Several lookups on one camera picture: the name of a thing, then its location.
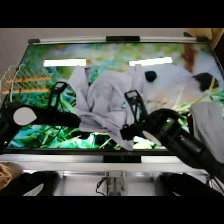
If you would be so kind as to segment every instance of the screen bezel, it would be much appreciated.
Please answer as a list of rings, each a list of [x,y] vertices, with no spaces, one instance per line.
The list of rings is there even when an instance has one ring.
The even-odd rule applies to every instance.
[[[28,47],[30,45],[46,45],[46,44],[85,44],[85,43],[94,43],[94,44],[110,44],[110,43],[134,43],[134,42],[130,42],[130,41],[120,41],[120,42],[106,42],[104,41],[104,39],[98,38],[99,41],[97,40],[97,38],[93,38],[93,40],[91,40],[91,38],[89,38],[88,40],[86,40],[84,38],[84,40],[82,40],[82,37],[80,38],[74,38],[74,41],[71,41],[71,38],[55,38],[55,39],[40,39],[39,43],[34,43],[34,44],[28,44],[26,47],[26,50],[23,54],[22,59],[20,60],[19,65],[21,64],[25,53],[28,49]],[[220,73],[224,79],[224,71],[223,68],[219,62],[219,59],[217,57],[217,55],[215,54],[215,51],[213,49],[211,49],[210,43],[209,42],[199,42],[196,41],[196,38],[186,38],[186,37],[181,37],[181,38],[172,38],[172,37],[144,37],[141,38],[143,39],[142,41],[138,42],[138,43],[178,43],[178,44],[185,44],[185,43],[192,43],[192,44],[207,44],[207,46],[210,49],[210,52],[212,54],[212,56],[214,57],[216,64],[220,70]],[[133,150],[133,151],[128,151],[128,150],[92,150],[92,149],[70,149],[70,148],[64,148],[64,149],[56,149],[56,148],[51,148],[51,149],[40,149],[40,148],[36,148],[36,149],[26,149],[26,148],[11,148],[8,147],[7,149],[5,149],[5,153],[6,154],[34,154],[34,155],[101,155],[101,156],[173,156],[174,154],[172,152],[170,152],[167,149],[150,149],[150,150],[146,150],[146,149],[141,149],[141,150]]]

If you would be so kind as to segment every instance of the white circular joint cap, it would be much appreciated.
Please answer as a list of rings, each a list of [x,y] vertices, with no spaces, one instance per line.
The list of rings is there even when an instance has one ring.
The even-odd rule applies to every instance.
[[[21,107],[15,111],[13,119],[16,124],[25,126],[36,120],[37,116],[29,107]]]
[[[157,145],[159,145],[159,146],[162,145],[161,142],[160,142],[157,138],[155,138],[153,135],[149,134],[147,131],[143,131],[142,133],[143,133],[143,135],[145,135],[145,137],[146,137],[149,141],[152,141],[152,142],[154,142],[155,144],[157,144]]]

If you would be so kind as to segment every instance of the panda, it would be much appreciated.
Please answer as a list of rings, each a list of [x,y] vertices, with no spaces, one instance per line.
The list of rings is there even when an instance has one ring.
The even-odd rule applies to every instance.
[[[199,99],[213,79],[207,72],[192,75],[173,64],[135,67],[136,75],[142,79],[143,99],[148,113],[160,108],[175,109],[179,104]],[[217,79],[213,88],[216,87],[219,87]]]

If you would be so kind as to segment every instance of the wire rack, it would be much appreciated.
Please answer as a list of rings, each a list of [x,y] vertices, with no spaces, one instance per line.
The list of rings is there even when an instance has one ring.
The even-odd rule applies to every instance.
[[[10,66],[6,72],[0,73],[0,105],[7,94],[30,94],[34,92],[49,92],[47,84],[52,77],[48,75],[45,68],[33,70],[22,64],[17,69],[16,66]]]

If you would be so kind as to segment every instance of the gray cloth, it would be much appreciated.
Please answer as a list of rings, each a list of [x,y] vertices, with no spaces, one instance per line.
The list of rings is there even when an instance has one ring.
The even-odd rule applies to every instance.
[[[224,121],[222,109],[215,103],[202,102],[190,108],[194,136],[204,143],[216,160],[224,163]]]
[[[76,92],[76,110],[81,119],[80,130],[107,132],[121,147],[132,150],[133,141],[123,140],[120,130],[134,123],[131,108],[124,93],[142,90],[142,78],[136,77],[134,67],[127,73],[107,70],[89,86],[84,67],[73,71],[68,83]]]

